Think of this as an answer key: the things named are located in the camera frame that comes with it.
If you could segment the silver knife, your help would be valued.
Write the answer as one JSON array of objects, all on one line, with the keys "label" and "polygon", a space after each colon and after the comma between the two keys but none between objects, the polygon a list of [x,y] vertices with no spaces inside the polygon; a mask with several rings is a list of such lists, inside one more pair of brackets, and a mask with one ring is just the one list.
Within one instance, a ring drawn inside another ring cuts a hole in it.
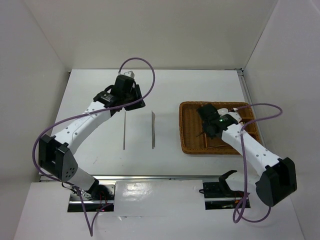
[{"label": "silver knife", "polygon": [[156,146],[156,134],[155,134],[155,121],[156,121],[156,115],[155,115],[155,113],[153,114],[153,117],[154,117],[154,148],[155,148],[155,146]]}]

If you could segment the silver chopstick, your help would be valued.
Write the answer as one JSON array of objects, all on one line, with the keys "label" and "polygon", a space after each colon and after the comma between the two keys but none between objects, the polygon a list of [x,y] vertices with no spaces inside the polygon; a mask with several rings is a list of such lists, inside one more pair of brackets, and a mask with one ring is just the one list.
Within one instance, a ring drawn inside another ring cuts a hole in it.
[{"label": "silver chopstick", "polygon": [[126,114],[127,112],[124,112],[124,121],[123,121],[123,144],[122,144],[122,149],[126,149]]},{"label": "silver chopstick", "polygon": [[154,149],[155,135],[154,135],[154,112],[151,111],[151,148]]}]

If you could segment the copper chopstick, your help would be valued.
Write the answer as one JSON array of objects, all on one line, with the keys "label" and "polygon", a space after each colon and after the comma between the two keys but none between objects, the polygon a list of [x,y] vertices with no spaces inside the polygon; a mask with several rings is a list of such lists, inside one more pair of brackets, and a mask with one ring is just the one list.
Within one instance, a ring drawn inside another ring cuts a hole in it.
[{"label": "copper chopstick", "polygon": [[223,147],[227,147],[227,146],[228,146],[228,144],[208,146],[207,149],[218,149],[218,148],[223,148]]}]

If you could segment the white ceramic spoon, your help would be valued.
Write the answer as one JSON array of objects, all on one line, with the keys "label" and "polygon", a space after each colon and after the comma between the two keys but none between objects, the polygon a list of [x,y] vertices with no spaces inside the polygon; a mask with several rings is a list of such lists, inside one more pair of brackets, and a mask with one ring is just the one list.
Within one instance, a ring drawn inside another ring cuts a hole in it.
[{"label": "white ceramic spoon", "polygon": [[220,114],[220,115],[225,115],[229,112],[229,110],[227,108],[220,108],[217,110],[217,112]]}]

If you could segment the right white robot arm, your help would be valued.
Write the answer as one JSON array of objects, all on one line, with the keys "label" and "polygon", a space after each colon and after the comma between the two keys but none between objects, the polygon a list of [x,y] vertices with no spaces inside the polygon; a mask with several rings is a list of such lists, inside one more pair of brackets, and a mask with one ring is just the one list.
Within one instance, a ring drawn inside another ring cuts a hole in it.
[{"label": "right white robot arm", "polygon": [[249,193],[256,192],[265,205],[274,207],[297,190],[295,163],[272,153],[246,132],[237,111],[216,109],[210,103],[197,109],[204,133],[229,144],[257,172],[257,176],[244,179],[236,170],[230,170],[219,177],[218,190],[223,196],[230,196],[248,187]]}]

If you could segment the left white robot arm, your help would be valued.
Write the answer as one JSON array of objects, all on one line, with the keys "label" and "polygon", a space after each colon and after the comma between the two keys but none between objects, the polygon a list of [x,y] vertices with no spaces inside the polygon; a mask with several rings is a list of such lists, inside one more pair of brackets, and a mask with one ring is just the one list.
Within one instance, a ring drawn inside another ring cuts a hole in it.
[{"label": "left white robot arm", "polygon": [[122,105],[127,111],[145,107],[141,100],[140,86],[136,84],[134,77],[132,71],[119,74],[113,85],[93,98],[83,117],[76,119],[54,136],[45,134],[39,140],[40,167],[61,182],[80,188],[81,194],[88,200],[98,198],[99,194],[107,189],[78,166],[74,154],[95,129],[122,110]]}]

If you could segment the wicker cutlery tray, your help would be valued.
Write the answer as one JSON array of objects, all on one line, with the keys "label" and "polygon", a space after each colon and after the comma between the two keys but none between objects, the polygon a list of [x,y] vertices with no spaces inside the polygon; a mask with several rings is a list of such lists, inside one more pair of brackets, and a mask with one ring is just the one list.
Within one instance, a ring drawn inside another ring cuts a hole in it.
[{"label": "wicker cutlery tray", "polygon": [[[203,132],[202,120],[197,112],[197,109],[206,105],[212,104],[217,110],[221,108],[238,108],[249,105],[246,102],[209,102],[209,101],[184,101],[179,105],[179,134],[181,149],[185,154],[189,155],[239,155],[229,144],[222,141],[220,138],[210,138],[206,134],[196,137]],[[242,118],[241,122],[247,123],[253,120],[254,113],[251,108],[243,108],[238,111]],[[245,128],[248,134],[260,144],[256,123],[251,123]],[[208,149],[207,147],[228,145],[217,149]]]}]

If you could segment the aluminium rail right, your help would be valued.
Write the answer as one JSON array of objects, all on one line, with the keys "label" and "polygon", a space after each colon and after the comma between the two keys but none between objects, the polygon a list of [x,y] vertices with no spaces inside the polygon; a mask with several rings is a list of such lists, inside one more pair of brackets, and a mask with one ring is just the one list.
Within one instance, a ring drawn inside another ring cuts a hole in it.
[{"label": "aluminium rail right", "polygon": [[[251,105],[251,104],[253,104],[253,101],[252,101],[252,98],[251,98],[251,95],[250,95],[250,92],[249,92],[249,88],[248,88],[247,83],[246,83],[246,79],[245,79],[245,76],[244,76],[244,71],[241,68],[236,68],[235,70],[236,70],[237,75],[238,75],[239,83],[240,83],[240,86],[241,86],[241,90],[242,90],[242,94],[243,94],[243,97],[245,99],[245,102]],[[265,141],[264,141],[264,138],[263,138],[263,136],[261,134],[261,128],[259,126],[259,123],[256,122],[255,124],[256,124],[257,130],[258,130],[258,135],[260,137],[261,144],[263,146],[265,146]]]}]

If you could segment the aluminium rail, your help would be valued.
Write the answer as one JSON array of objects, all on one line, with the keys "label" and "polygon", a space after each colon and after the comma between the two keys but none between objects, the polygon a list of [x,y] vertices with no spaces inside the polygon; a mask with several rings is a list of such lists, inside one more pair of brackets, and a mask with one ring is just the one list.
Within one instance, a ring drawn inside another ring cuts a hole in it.
[{"label": "aluminium rail", "polygon": [[[243,94],[243,97],[245,99],[245,102],[251,105],[251,104],[253,104],[253,101],[252,101],[252,98],[251,98],[251,95],[250,95],[250,92],[249,92],[249,88],[248,88],[247,83],[246,83],[246,79],[245,79],[245,76],[244,76],[244,71],[241,68],[236,68],[235,70],[236,70],[237,75],[238,75],[239,83],[240,83],[240,86],[241,86],[241,90],[242,90],[242,94]],[[261,128],[259,126],[259,123],[256,122],[255,124],[256,124],[257,130],[258,130],[258,135],[260,137],[261,144],[263,146],[265,146],[265,141],[264,141],[264,138],[263,138],[263,136],[261,134]]]},{"label": "aluminium rail", "polygon": [[218,180],[220,175],[94,175],[99,181]]}]

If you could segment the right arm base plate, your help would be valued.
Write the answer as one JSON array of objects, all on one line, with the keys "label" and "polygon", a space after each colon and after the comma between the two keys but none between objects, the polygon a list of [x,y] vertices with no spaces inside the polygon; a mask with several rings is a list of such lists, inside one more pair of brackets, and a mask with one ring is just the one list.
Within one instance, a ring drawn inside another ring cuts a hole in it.
[{"label": "right arm base plate", "polygon": [[218,182],[204,182],[199,193],[204,196],[206,210],[234,209],[244,196],[241,191],[223,192]]}]

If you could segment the aluminium rail front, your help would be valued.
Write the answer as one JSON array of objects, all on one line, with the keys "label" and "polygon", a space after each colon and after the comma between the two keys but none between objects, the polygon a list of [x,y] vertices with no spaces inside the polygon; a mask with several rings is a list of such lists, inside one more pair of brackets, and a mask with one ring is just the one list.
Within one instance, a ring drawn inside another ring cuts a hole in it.
[{"label": "aluminium rail front", "polygon": [[220,175],[94,175],[99,181],[218,180]]}]

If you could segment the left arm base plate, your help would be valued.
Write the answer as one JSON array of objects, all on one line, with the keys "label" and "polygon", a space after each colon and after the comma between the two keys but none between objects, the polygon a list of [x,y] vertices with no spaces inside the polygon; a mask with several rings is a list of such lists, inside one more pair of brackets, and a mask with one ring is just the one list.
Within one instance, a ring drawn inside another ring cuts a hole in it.
[{"label": "left arm base plate", "polygon": [[67,207],[68,213],[82,213],[83,206],[81,199],[84,204],[84,209],[86,212],[113,212],[115,209],[115,184],[102,185],[94,196],[85,192],[81,188],[79,192],[72,187],[69,196],[69,202]]}]

